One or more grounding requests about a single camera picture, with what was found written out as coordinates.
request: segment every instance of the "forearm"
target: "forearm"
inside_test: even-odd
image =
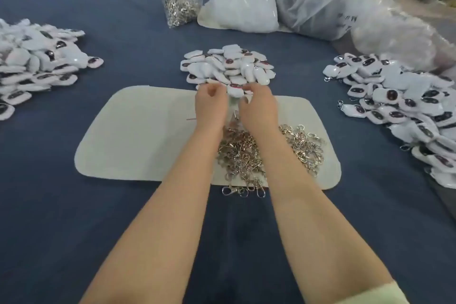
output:
[[[332,304],[392,281],[279,131],[259,139],[280,237],[306,302]]]
[[[81,303],[181,303],[219,144],[196,131],[111,251]]]

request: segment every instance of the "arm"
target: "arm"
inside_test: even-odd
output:
[[[250,85],[240,102],[243,125],[257,141],[280,237],[309,304],[334,304],[393,281],[386,267],[305,171],[278,130],[277,104],[266,86]]]
[[[226,88],[202,85],[195,108],[194,134],[114,246],[80,304],[182,302],[228,109]]]

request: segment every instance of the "blue table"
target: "blue table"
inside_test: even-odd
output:
[[[184,53],[238,43],[276,66],[277,95],[319,113],[342,164],[328,197],[390,269],[414,304],[456,298],[456,229],[422,166],[388,130],[336,108],[347,87],[323,81],[336,55],[324,41],[188,24],[168,29],[160,0],[0,0],[0,17],[83,29],[81,47],[105,64],[72,87],[37,93],[0,124],[0,302],[77,303],[158,183],[98,180],[74,168],[76,148],[118,90],[194,89]],[[302,303],[269,196],[223,197],[213,187],[186,303]]]

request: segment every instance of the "sleeve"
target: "sleeve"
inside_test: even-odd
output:
[[[337,304],[409,304],[396,282],[344,299]]]

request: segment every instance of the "white pad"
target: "white pad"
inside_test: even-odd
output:
[[[74,157],[76,169],[89,177],[162,181],[195,129],[195,93],[146,85],[118,91],[79,144]],[[316,180],[323,189],[337,185],[341,165],[311,103],[300,97],[276,98],[279,123],[294,127],[303,124],[307,133],[315,133],[326,141],[325,161]],[[235,109],[237,105],[230,106],[228,120]],[[211,183],[227,185],[226,170],[215,160],[214,164]],[[232,184],[241,186],[244,182],[237,178]]]

